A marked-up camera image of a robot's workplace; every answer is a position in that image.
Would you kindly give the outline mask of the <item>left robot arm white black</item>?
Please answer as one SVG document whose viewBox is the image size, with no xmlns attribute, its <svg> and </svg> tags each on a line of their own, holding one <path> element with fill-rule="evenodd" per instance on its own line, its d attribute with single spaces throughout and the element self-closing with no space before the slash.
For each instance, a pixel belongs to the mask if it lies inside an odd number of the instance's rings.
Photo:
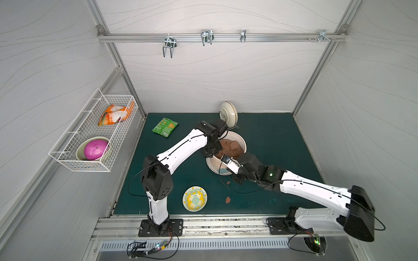
<svg viewBox="0 0 418 261">
<path fill-rule="evenodd" d="M 228 126 L 222 119 L 210 124 L 200 121 L 189 134 L 157 156 L 148 155 L 143 164 L 141 183 L 149 200 L 148 219 L 154 226 L 161 226 L 169 220 L 167 197 L 173 190 L 172 175 L 192 154 L 200 151 L 210 158 L 222 150 L 220 137 Z"/>
</svg>

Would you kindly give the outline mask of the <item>white ceramic pot with mud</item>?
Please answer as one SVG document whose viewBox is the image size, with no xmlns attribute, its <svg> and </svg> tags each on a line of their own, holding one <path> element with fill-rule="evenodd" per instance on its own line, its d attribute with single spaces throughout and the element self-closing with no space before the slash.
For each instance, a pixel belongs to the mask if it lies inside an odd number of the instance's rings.
<svg viewBox="0 0 418 261">
<path fill-rule="evenodd" d="M 207 166 L 215 174 L 221 176 L 232 175 L 227 170 L 224 164 L 221 164 L 221 158 L 226 155 L 233 159 L 238 159 L 239 156 L 247 152 L 247 144 L 245 140 L 235 132 L 228 132 L 222 139 L 220 139 L 222 150 L 215 154 L 215 156 L 206 159 Z"/>
</svg>

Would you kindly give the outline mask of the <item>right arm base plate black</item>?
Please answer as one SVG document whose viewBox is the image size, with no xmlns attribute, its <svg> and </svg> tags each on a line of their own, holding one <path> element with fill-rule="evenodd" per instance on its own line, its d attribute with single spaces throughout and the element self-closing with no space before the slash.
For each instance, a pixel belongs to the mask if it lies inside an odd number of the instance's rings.
<svg viewBox="0 0 418 261">
<path fill-rule="evenodd" d="M 299 226 L 293 217 L 269 217 L 266 219 L 266 224 L 271 235 L 314 233 L 312 228 L 302 228 Z"/>
</svg>

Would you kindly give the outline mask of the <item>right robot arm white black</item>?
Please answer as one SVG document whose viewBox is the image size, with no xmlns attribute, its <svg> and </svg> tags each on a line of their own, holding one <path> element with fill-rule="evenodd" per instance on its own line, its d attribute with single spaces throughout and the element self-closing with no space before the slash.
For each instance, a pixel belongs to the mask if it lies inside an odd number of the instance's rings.
<svg viewBox="0 0 418 261">
<path fill-rule="evenodd" d="M 317 209 L 291 207 L 283 221 L 286 229 L 293 232 L 325 228 L 344 231 L 361 241 L 374 241 L 376 210 L 364 188 L 329 186 L 290 170 L 263 165 L 250 153 L 238 159 L 223 156 L 221 161 L 238 184 L 245 180 L 252 181 L 264 190 L 299 196 L 321 205 Z"/>
</svg>

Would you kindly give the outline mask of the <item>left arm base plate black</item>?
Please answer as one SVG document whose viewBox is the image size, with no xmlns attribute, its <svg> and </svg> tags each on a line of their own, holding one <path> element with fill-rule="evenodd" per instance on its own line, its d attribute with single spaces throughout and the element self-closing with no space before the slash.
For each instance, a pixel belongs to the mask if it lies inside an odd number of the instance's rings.
<svg viewBox="0 0 418 261">
<path fill-rule="evenodd" d="M 182 236 L 184 228 L 183 219 L 168 218 L 160 225 L 156 225 L 152 220 L 142 220 L 138 232 L 139 237 L 168 237 L 169 234 Z"/>
</svg>

